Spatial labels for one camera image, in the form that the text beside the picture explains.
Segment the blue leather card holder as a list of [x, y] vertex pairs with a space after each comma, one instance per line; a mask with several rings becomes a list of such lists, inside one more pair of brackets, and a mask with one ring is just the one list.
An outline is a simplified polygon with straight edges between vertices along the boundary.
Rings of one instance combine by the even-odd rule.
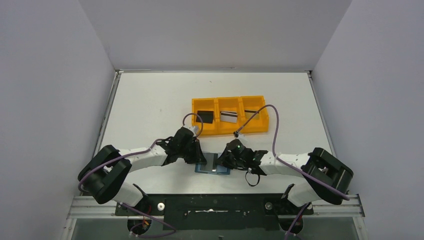
[[218, 164], [218, 158], [221, 154], [221, 152], [204, 152], [203, 156], [206, 159], [206, 163], [197, 163], [194, 172], [210, 175], [230, 175], [231, 170], [229, 168]]

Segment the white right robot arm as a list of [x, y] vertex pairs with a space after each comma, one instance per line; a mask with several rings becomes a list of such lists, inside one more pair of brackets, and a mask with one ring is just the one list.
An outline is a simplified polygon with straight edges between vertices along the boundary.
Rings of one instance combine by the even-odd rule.
[[302, 178], [286, 188], [283, 199], [296, 207], [323, 200], [333, 205], [348, 201], [348, 187], [353, 171], [323, 148], [309, 153], [276, 154], [268, 150], [253, 150], [239, 139], [229, 142], [217, 162], [231, 170], [241, 170], [258, 176], [282, 175]]

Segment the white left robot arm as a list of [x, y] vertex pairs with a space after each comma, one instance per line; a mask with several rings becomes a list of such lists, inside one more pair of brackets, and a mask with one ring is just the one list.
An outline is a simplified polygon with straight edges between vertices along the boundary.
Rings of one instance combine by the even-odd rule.
[[150, 147], [119, 150], [104, 146], [80, 171], [78, 189], [98, 204], [109, 201], [135, 207], [146, 197], [140, 187], [126, 181], [131, 172], [163, 167], [184, 159], [187, 164], [206, 163], [197, 126], [182, 126], [174, 136], [157, 139]]

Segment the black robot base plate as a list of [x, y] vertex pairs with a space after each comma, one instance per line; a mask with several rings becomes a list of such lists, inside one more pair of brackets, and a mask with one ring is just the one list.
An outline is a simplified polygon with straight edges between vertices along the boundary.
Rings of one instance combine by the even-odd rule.
[[193, 230], [288, 230], [297, 214], [313, 213], [311, 205], [302, 210], [282, 193], [149, 194], [132, 209], [119, 203], [115, 208], [142, 238]]

